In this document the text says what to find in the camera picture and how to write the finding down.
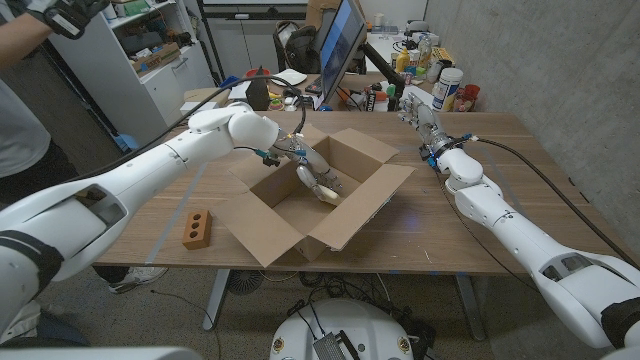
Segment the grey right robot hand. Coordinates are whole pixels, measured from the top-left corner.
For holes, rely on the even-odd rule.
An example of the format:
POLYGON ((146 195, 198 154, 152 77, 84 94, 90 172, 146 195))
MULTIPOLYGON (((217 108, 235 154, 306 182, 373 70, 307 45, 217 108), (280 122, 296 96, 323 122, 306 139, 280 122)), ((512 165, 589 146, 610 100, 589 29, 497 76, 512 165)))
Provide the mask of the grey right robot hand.
POLYGON ((398 117, 418 132, 422 156, 438 158, 453 142, 437 114, 412 92, 401 99, 398 117))

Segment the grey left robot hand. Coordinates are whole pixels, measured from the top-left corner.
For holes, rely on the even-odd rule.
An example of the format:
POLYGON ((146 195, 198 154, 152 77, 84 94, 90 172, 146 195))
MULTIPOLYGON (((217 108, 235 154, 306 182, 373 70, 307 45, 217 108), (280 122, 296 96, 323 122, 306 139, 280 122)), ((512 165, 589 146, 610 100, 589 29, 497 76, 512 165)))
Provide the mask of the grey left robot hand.
POLYGON ((341 181, 322 155, 301 141, 293 141, 284 154, 297 163, 299 179, 320 201, 334 206, 342 203, 341 181))

